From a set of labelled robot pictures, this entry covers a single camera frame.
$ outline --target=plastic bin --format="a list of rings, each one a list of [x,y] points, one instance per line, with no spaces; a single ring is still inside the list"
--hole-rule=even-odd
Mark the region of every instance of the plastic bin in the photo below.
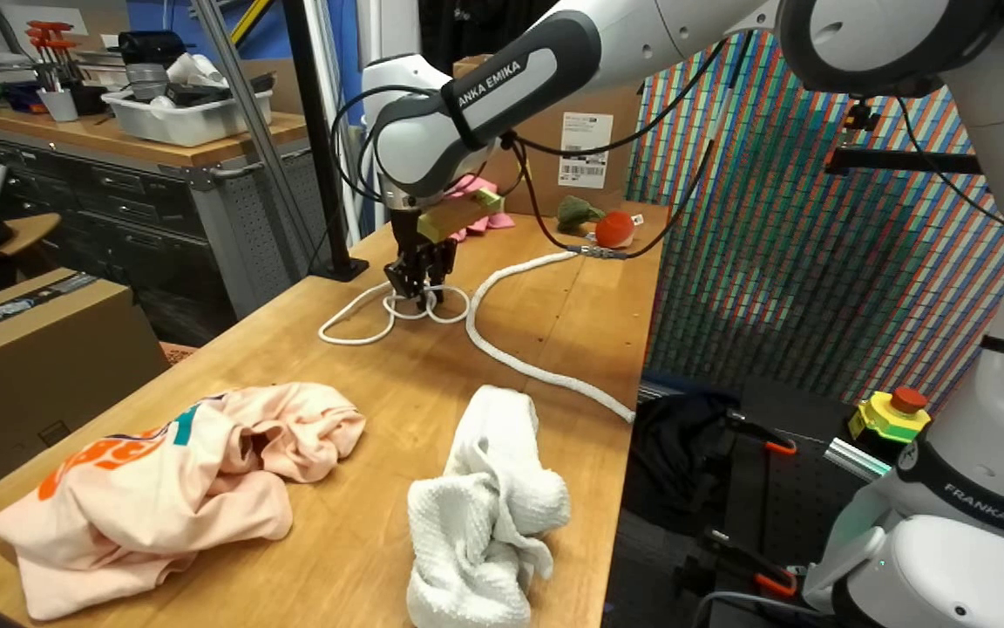
[[[150,109],[140,100],[124,100],[124,95],[104,95],[104,106],[114,111],[124,137],[150,140],[150,145],[174,145],[174,146],[200,146],[218,137],[234,137],[248,128],[237,100],[208,100],[194,109]],[[267,121],[267,97],[270,91],[254,95],[259,111]]]

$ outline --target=workbench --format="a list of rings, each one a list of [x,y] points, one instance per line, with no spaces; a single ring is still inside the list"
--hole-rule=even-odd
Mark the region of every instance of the workbench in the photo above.
[[[494,270],[555,250],[531,216],[457,250],[451,287],[474,290]],[[295,531],[280,546],[230,546],[159,591],[82,610],[62,624],[409,624],[410,571],[409,487],[441,470],[452,428],[480,384],[526,392],[541,416],[541,459],[571,494],[571,519],[546,537],[557,571],[534,582],[534,624],[598,624],[632,428],[607,410],[534,384],[480,357],[464,324],[401,321],[362,351],[325,346],[316,330],[367,287],[382,284],[389,232],[362,241],[369,273],[355,284],[304,280],[225,335],[140,387],[89,426],[0,483],[0,510],[19,498],[72,448],[107,433],[159,426],[193,401],[234,387],[330,384],[367,416],[360,451],[320,487],[288,487]],[[571,259],[490,290],[478,330],[494,346],[562,370],[633,404],[660,284],[660,256],[633,263]],[[369,335],[369,304],[338,335]],[[18,570],[0,549],[0,615],[25,621]]]
[[[267,134],[295,200],[320,200],[304,119],[275,111]],[[275,244],[248,137],[165,146],[123,137],[112,116],[0,109],[0,164],[0,216],[58,214],[55,263],[131,287],[165,338],[206,341],[294,287],[288,270],[330,264],[320,207],[287,232],[288,249]]]

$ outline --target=white cloth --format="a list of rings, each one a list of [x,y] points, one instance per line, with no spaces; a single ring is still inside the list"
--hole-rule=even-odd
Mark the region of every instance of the white cloth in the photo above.
[[[526,394],[478,387],[446,470],[409,489],[414,567],[409,615],[419,628],[531,624],[524,578],[555,570],[541,533],[568,524],[566,480],[541,469]]]
[[[283,541],[294,531],[283,480],[320,483],[362,428],[330,387],[248,387],[69,453],[0,512],[26,615],[53,621],[146,594],[216,546]]]

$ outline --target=wooden table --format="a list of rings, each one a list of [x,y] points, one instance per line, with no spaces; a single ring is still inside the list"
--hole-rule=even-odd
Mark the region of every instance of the wooden table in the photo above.
[[[275,145],[306,140],[304,116],[275,111],[267,121]],[[211,168],[225,159],[254,154],[252,137],[223,137],[202,146],[165,146],[131,140],[112,116],[80,116],[53,121],[47,116],[25,116],[0,109],[0,140],[39,145],[65,154],[102,154],[104,161],[158,164],[158,168]]]
[[[461,244],[452,287],[474,290],[489,273],[549,250],[531,216]],[[524,382],[480,357],[464,330],[398,324],[367,351],[316,338],[360,290],[381,284],[394,259],[389,234],[360,249],[371,270],[355,284],[304,280],[211,346],[98,416],[65,442],[0,483],[0,510],[19,498],[69,448],[104,433],[146,428],[193,401],[254,384],[320,382],[347,394],[369,419],[351,462],[325,487],[294,487],[295,531],[280,546],[230,546],[146,598],[82,610],[62,624],[409,624],[410,570],[405,496],[414,480],[441,470],[451,437],[478,384],[526,392],[541,413],[541,459],[571,494],[571,524],[549,533],[557,571],[531,591],[537,624],[598,624],[627,462],[627,426],[607,410],[557,387]],[[524,359],[638,398],[655,302],[660,250],[638,263],[566,263],[500,284],[480,311],[480,332]],[[341,335],[381,324],[360,311]],[[0,615],[25,621],[11,551],[0,549]]]

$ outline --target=perforated metal panel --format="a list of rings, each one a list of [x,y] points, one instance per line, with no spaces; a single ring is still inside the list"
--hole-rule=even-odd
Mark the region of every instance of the perforated metal panel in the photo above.
[[[640,119],[698,69],[649,80]],[[847,97],[807,95],[775,35],[741,35],[632,161],[632,200],[675,204],[717,119],[713,176],[665,244],[653,370],[776,382],[835,401],[912,384],[940,398],[1004,290],[1004,232],[935,176],[821,176]],[[912,149],[900,109],[855,146]],[[927,149],[972,154],[953,97],[912,100]],[[982,180],[954,180],[991,207]]]

